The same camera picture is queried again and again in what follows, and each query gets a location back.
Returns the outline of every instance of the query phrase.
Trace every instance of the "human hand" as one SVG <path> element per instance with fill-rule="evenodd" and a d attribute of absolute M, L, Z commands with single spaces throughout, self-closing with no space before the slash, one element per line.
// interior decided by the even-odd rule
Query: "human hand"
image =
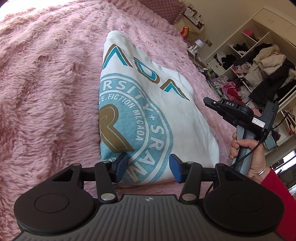
<path fill-rule="evenodd" d="M 250 150 L 254 149 L 254 147 L 258 144 L 258 141 L 247 138 L 247 139 L 239 139 L 237 140 L 237 133 L 233 133 L 231 141 L 231 148 L 228 157 L 233 160 L 235 157 L 238 156 L 238 151 L 240 146 L 248 147 Z M 257 149 L 253 152 L 251 168 L 247 174 L 248 178 L 253 179 L 255 182 L 261 184 L 261 182 L 265 179 L 265 177 L 270 172 L 270 167 L 261 174 L 258 173 L 266 167 L 266 161 L 264 156 L 264 149 L 263 145 L 260 144 Z"/>

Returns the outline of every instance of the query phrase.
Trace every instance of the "red snack bag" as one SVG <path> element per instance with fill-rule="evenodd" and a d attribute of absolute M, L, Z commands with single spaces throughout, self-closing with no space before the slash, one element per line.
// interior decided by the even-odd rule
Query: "red snack bag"
<path fill-rule="evenodd" d="M 189 27 L 187 26 L 184 26 L 183 27 L 183 30 L 181 32 L 181 36 L 184 40 L 187 40 L 187 37 L 188 37 L 188 34 L 189 34 Z"/>

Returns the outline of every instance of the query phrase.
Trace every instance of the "metal pin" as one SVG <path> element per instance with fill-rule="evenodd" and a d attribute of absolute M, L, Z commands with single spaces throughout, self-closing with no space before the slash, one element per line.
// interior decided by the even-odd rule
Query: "metal pin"
<path fill-rule="evenodd" d="M 196 199 L 196 196 L 192 193 L 186 193 L 182 195 L 182 199 L 185 201 L 193 201 Z"/>
<path fill-rule="evenodd" d="M 115 198 L 115 195 L 113 193 L 104 193 L 101 195 L 101 199 L 104 201 L 111 201 Z"/>

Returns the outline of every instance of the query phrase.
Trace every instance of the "device handle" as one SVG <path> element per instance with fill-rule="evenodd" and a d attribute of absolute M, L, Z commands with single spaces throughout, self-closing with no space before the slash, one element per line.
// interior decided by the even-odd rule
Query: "device handle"
<path fill-rule="evenodd" d="M 246 138 L 255 139 L 255 137 L 256 137 L 256 135 L 253 132 L 251 132 L 249 130 L 245 130 L 241 126 L 237 126 L 237 139 L 246 139 Z M 238 156 L 233 159 L 232 164 L 234 164 L 236 162 L 236 160 L 239 160 L 243 156 L 248 154 L 250 151 L 251 150 L 247 147 L 239 147 Z M 246 176 L 250 170 L 252 158 L 253 158 L 253 153 L 251 155 L 247 156 L 243 161 L 241 161 L 240 163 L 235 165 L 234 169 L 236 171 L 238 171 L 239 173 Z"/>

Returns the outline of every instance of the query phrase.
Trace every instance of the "quilted pink cushion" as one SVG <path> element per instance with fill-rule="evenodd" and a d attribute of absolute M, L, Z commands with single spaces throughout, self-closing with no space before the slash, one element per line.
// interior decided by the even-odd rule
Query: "quilted pink cushion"
<path fill-rule="evenodd" d="M 175 23 L 185 9 L 184 4 L 178 0 L 139 0 L 139 2 L 166 19 L 170 24 Z"/>

